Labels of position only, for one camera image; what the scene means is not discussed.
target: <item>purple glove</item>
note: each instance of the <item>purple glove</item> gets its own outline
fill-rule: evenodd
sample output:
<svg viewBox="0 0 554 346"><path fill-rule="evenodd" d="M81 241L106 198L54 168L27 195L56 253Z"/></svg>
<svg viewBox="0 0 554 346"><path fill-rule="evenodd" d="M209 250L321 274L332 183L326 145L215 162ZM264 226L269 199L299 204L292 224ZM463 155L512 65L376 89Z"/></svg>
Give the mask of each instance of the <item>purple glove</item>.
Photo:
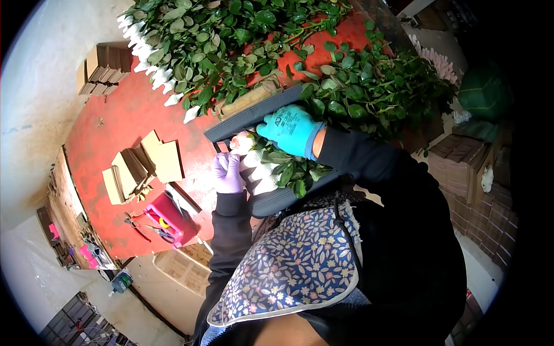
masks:
<svg viewBox="0 0 554 346"><path fill-rule="evenodd" d="M212 174L216 179L218 193L241 193L243 180L239 174L240 157L219 153L213 158Z"/></svg>

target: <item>pink container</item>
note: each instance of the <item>pink container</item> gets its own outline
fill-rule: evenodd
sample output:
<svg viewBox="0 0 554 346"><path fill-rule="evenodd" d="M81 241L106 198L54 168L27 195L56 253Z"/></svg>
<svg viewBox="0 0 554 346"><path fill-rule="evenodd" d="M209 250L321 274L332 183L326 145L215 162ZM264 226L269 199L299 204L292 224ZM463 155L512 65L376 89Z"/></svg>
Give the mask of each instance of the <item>pink container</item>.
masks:
<svg viewBox="0 0 554 346"><path fill-rule="evenodd" d="M183 246L196 236L196 229L192 222L183 218L165 193L162 193L154 202L150 203L144 213L153 222L151 226L163 228L159 223L160 218L170 226L164 230L175 238L173 244L175 248Z"/></svg>

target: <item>blue floral apron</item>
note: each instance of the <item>blue floral apron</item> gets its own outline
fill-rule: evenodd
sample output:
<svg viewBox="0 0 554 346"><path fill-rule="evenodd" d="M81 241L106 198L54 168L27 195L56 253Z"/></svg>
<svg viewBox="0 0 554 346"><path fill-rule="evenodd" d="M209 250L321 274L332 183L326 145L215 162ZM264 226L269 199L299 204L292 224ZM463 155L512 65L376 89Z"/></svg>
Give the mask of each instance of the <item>blue floral apron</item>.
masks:
<svg viewBox="0 0 554 346"><path fill-rule="evenodd" d="M319 199L319 205L327 206L305 205L305 209L317 209L287 216L274 228L266 224L263 234L254 233L258 241L233 273L207 322L227 327L324 308L348 296L359 277L344 231L350 234L359 265L361 239L350 201L339 200L336 210L329 201ZM342 220L344 228L339 225Z"/></svg>

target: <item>blue work glove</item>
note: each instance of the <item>blue work glove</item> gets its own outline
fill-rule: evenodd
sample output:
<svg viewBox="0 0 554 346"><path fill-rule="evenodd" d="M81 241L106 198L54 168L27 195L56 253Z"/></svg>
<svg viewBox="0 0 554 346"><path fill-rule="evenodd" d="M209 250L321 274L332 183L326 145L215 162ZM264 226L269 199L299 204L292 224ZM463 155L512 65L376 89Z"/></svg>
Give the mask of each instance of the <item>blue work glove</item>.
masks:
<svg viewBox="0 0 554 346"><path fill-rule="evenodd" d="M273 114L264 117L266 123L256 127L256 132L285 152L316 160L312 152L315 135L324 126L323 122L315 122L303 107L288 105L279 108Z"/></svg>

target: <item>flower head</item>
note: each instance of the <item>flower head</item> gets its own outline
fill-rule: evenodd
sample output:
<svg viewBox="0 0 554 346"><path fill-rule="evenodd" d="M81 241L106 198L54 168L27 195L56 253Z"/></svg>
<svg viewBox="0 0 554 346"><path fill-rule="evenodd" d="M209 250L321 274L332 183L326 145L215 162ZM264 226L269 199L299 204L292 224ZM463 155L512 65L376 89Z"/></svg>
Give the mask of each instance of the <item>flower head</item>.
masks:
<svg viewBox="0 0 554 346"><path fill-rule="evenodd" d="M255 145L254 135L243 131L233 137L229 147L231 148L231 154L246 155Z"/></svg>

